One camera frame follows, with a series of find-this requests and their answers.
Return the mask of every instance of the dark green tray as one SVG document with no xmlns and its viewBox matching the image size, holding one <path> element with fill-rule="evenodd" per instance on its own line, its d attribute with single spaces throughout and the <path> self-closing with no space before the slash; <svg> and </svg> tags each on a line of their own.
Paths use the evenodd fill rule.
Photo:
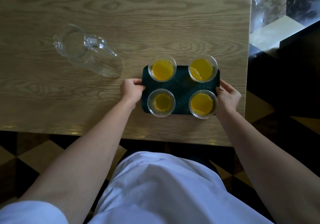
<svg viewBox="0 0 320 224">
<path fill-rule="evenodd" d="M 196 82 L 191 79 L 188 66 L 177 65 L 177 71 L 173 78 L 166 82 L 158 82 L 153 80 L 149 75 L 148 66 L 143 68 L 142 84 L 146 89 L 142 93 L 142 110 L 150 113 L 147 100 L 154 90 L 163 88 L 169 90 L 176 100 L 176 107 L 172 114 L 191 114 L 189 110 L 189 99 L 196 91 L 208 90 L 217 95 L 216 87 L 220 86 L 220 70 L 218 69 L 217 75 L 209 82 Z"/>
</svg>

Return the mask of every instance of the white shirt sleeve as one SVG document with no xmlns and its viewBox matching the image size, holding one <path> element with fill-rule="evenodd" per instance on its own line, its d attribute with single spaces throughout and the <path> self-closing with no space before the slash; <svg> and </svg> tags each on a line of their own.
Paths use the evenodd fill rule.
<svg viewBox="0 0 320 224">
<path fill-rule="evenodd" d="M 0 224 L 68 224 L 54 205 L 41 201 L 21 201 L 0 210 Z"/>
</svg>

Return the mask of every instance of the glass pitcher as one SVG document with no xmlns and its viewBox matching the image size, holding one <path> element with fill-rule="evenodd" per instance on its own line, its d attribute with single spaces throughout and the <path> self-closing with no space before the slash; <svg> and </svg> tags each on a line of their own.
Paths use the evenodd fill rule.
<svg viewBox="0 0 320 224">
<path fill-rule="evenodd" d="M 74 24 L 64 25 L 53 37 L 57 52 L 75 66 L 89 69 L 106 77 L 120 77 L 122 58 L 94 34 Z"/>
</svg>

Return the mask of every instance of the hand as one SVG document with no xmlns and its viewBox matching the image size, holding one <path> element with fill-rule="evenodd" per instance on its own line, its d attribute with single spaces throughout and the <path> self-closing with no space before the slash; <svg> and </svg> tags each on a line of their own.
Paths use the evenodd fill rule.
<svg viewBox="0 0 320 224">
<path fill-rule="evenodd" d="M 223 80 L 220 80 L 220 87 L 216 87 L 216 90 L 218 94 L 217 117 L 219 118 L 226 112 L 235 111 L 241 94 Z"/>
<path fill-rule="evenodd" d="M 122 100 L 132 103 L 135 108 L 136 103 L 140 100 L 142 91 L 146 89 L 141 85 L 142 79 L 125 79 L 120 86 L 120 92 L 122 94 Z"/>
</svg>

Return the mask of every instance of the person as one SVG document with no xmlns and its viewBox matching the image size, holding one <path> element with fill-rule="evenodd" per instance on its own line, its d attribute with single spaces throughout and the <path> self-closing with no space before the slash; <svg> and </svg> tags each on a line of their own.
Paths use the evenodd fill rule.
<svg viewBox="0 0 320 224">
<path fill-rule="evenodd" d="M 141 79 L 126 79 L 122 99 L 70 145 L 0 223 L 82 223 L 109 171 L 126 122 L 140 100 Z M 236 112 L 240 93 L 217 88 L 221 122 L 255 190 L 277 223 L 320 222 L 320 179 Z M 90 224 L 271 223 L 226 191 L 206 166 L 166 153 L 136 152 L 122 160 Z"/>
</svg>

